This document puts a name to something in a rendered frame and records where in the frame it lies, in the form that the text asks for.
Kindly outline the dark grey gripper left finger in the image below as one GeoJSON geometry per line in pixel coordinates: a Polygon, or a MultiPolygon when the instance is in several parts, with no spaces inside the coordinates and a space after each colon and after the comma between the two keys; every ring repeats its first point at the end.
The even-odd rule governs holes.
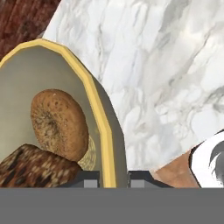
{"type": "Polygon", "coordinates": [[[60,187],[66,188],[99,188],[100,173],[98,171],[79,171],[76,178],[60,187]]]}

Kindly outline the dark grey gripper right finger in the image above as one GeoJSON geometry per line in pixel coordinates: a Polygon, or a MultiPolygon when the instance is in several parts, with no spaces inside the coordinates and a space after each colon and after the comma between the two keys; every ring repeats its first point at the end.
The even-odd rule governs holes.
{"type": "Polygon", "coordinates": [[[129,171],[129,188],[171,188],[164,182],[155,180],[148,171],[129,171]]]}

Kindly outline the grey bowl with yellow rim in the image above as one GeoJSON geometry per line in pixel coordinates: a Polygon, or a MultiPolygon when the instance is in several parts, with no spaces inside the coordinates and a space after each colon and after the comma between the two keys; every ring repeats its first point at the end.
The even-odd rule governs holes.
{"type": "Polygon", "coordinates": [[[0,161],[22,144],[38,143],[31,122],[33,97],[60,89],[81,106],[90,135],[82,169],[98,171],[101,187],[125,187],[128,172],[123,131],[100,82],[63,45],[36,39],[0,61],[0,161]]]}

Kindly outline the dark brown speckled bread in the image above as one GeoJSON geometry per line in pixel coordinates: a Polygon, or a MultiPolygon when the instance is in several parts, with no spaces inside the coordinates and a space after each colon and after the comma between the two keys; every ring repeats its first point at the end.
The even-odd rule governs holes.
{"type": "Polygon", "coordinates": [[[79,171],[76,162],[26,143],[0,163],[0,187],[56,187],[79,171]]]}

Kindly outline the round brown bagel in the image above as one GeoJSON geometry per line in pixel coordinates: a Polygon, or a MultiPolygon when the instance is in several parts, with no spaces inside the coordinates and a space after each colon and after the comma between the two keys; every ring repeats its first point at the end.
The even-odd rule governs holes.
{"type": "Polygon", "coordinates": [[[78,102],[68,93],[47,89],[31,102],[31,122],[40,146],[71,161],[88,150],[88,126],[78,102]]]}

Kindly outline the white and black round object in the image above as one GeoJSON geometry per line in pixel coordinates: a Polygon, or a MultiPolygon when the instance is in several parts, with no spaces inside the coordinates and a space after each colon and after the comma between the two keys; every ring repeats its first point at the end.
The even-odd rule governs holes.
{"type": "Polygon", "coordinates": [[[189,167],[202,188],[224,188],[224,129],[195,146],[189,167]]]}

